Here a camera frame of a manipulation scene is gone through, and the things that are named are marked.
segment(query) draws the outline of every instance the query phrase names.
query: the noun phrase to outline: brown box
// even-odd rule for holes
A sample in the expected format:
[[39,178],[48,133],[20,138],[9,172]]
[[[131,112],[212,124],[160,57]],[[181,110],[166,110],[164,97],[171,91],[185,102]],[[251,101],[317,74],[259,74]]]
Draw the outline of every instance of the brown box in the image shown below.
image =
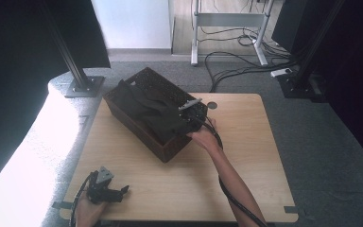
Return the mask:
[[[126,79],[125,82],[135,84],[142,89],[155,89],[156,92],[161,93],[177,106],[182,106],[187,100],[195,99],[148,67],[131,78]],[[173,137],[166,143],[161,142],[144,122],[132,119],[112,102],[112,99],[116,96],[116,88],[103,96],[112,114],[132,131],[162,162],[167,163],[191,141],[190,137],[181,135]],[[207,107],[202,103],[199,103],[199,105],[206,113]]]

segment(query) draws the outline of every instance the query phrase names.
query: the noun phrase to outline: wall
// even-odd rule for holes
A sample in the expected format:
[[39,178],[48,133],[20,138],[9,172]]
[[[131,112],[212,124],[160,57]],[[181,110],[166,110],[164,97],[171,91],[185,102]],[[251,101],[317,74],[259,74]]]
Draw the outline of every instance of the wall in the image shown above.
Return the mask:
[[170,49],[173,0],[92,0],[107,49]]

